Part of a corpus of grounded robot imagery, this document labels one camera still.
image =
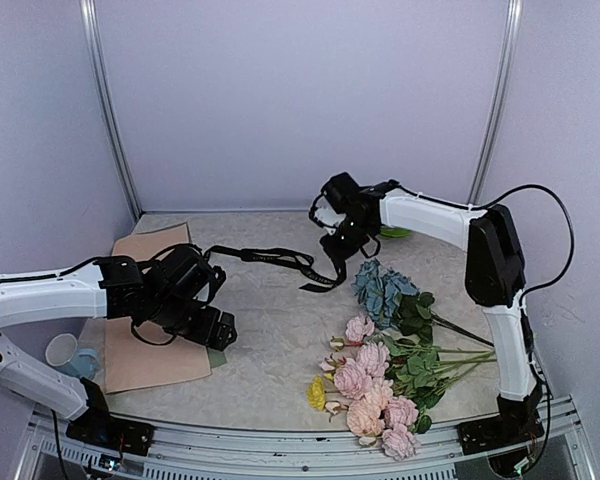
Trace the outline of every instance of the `cup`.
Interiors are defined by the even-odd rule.
[[[44,353],[47,363],[65,375],[93,380],[100,366],[98,353],[90,348],[78,348],[78,340],[70,333],[54,337]]]

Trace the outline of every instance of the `metal corner post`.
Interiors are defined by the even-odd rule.
[[[140,201],[138,200],[138,194],[133,183],[129,164],[127,163],[127,159],[124,154],[124,149],[122,148],[118,123],[116,122],[116,117],[113,111],[111,93],[109,92],[109,86],[107,84],[102,45],[100,43],[100,33],[98,31],[98,18],[96,16],[95,0],[80,0],[80,9],[82,12],[82,21],[87,39],[87,45],[89,46],[89,52],[91,53],[91,62],[96,78],[100,106],[102,107],[102,113],[104,115],[109,141],[111,142],[111,149],[113,150],[116,169],[122,183],[129,210],[131,211],[134,220],[137,222],[140,219],[143,210],[140,206]]]
[[[518,39],[518,29],[520,26],[520,17],[522,16],[522,0],[509,0],[509,10],[507,13],[507,22],[504,31],[504,40],[502,43],[502,52],[500,54],[500,66],[498,67],[498,76],[496,79],[496,88],[491,103],[491,111],[489,113],[489,121],[487,130],[482,141],[480,149],[480,159],[478,168],[473,178],[471,192],[467,203],[476,204],[480,199],[482,188],[484,187],[491,157],[493,155],[493,147],[496,143],[498,127],[504,110],[505,97],[507,93],[507,85],[509,83],[509,74],[511,65],[513,64],[513,54],[515,51],[516,42]]]

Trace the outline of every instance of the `paper bag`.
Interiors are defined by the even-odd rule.
[[[116,242],[113,255],[144,261],[170,245],[189,241],[187,226],[180,225],[122,238]],[[171,338],[151,322],[143,323],[138,332],[152,342]],[[104,349],[106,393],[187,382],[211,374],[205,347],[180,337],[164,347],[144,344],[131,334],[129,317],[106,322]]]

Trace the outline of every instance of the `blue hydrangea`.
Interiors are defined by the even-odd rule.
[[[400,272],[384,269],[376,259],[364,262],[356,275],[353,290],[358,303],[380,329],[391,326],[402,295],[417,295],[418,288]]]

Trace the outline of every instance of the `metal frame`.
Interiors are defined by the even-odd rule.
[[[507,13],[502,52],[500,54],[500,66],[498,67],[496,89],[493,95],[493,102],[491,103],[487,130],[480,149],[478,167],[467,199],[467,203],[469,204],[478,203],[487,178],[489,165],[491,164],[493,147],[496,143],[498,127],[500,126],[500,119],[502,118],[502,112],[504,111],[505,97],[509,84],[511,65],[513,64],[513,54],[518,40],[521,16],[522,0],[509,0],[509,11]]]
[[[543,401],[539,413],[546,422],[546,402]],[[596,480],[588,442],[571,398],[552,400],[551,417],[550,436],[567,438],[578,480]],[[456,478],[458,462],[519,447],[464,456],[457,426],[465,420],[434,424],[428,433],[419,436],[422,444],[419,454],[406,462],[396,462],[377,448],[361,448],[349,432],[248,431],[150,420],[156,431],[149,455],[125,455],[123,465],[127,471],[117,472],[116,478],[446,480]],[[66,423],[60,422],[60,430],[65,429]],[[56,455],[53,422],[43,407],[34,411],[24,442],[16,480],[32,478],[41,454]],[[102,454],[117,457],[117,452],[76,442],[64,434],[61,434],[61,447],[66,462],[83,467],[89,460],[97,463]]]
[[[80,0],[80,9],[82,11],[82,21],[84,32],[87,38],[87,45],[91,54],[91,62],[93,72],[96,78],[96,86],[98,89],[98,97],[100,99],[100,107],[107,127],[113,158],[116,163],[116,169],[120,182],[124,189],[124,195],[127,200],[127,205],[131,211],[131,215],[137,222],[142,216],[143,210],[138,199],[138,193],[133,183],[133,177],[127,158],[122,148],[122,140],[118,130],[118,123],[113,111],[113,103],[111,101],[111,93],[107,84],[107,73],[104,64],[102,53],[102,45],[100,43],[100,33],[98,31],[98,17],[96,15],[95,0]]]

